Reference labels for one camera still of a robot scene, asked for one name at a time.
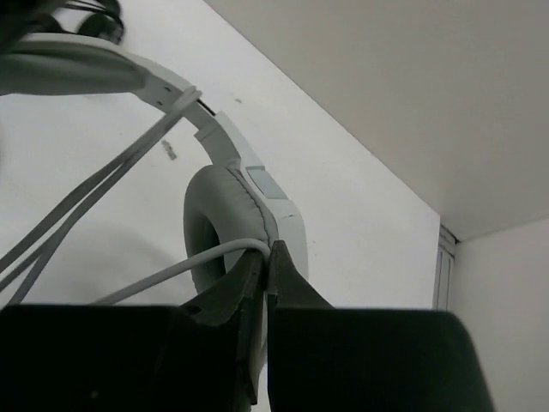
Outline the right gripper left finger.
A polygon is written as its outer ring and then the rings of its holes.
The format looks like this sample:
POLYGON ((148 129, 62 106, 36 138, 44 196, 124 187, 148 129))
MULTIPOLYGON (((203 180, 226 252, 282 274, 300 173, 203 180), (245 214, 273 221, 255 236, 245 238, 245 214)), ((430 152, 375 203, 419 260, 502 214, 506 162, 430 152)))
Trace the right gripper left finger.
POLYGON ((184 371, 207 405, 254 406, 264 365, 264 260, 245 251, 211 288, 181 305, 190 325, 184 371))

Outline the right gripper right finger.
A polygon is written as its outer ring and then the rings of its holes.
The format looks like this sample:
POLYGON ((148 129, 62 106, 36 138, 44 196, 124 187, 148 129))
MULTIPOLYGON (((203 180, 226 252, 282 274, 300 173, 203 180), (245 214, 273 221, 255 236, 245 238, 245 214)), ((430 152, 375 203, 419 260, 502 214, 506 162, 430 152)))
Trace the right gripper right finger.
POLYGON ((267 305, 268 309, 282 307, 333 309, 299 273, 283 240, 276 240, 270 253, 267 305))

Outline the white grey headphones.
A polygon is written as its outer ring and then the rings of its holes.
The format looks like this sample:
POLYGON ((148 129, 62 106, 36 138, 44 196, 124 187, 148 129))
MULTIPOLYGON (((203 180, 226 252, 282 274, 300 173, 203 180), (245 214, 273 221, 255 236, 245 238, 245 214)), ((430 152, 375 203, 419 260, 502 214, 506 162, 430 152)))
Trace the white grey headphones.
POLYGON ((181 119, 196 127, 210 164, 189 182, 184 197, 187 258, 102 299, 105 305, 139 294, 184 272, 203 292, 245 250, 268 256, 287 243, 301 275, 308 272, 305 224, 235 124, 202 101, 199 90, 166 67, 101 39, 35 34, 1 57, 1 92, 63 96, 130 93, 162 112, 128 148, 79 184, 1 260, 2 286, 21 285, 20 304, 72 227, 181 119))

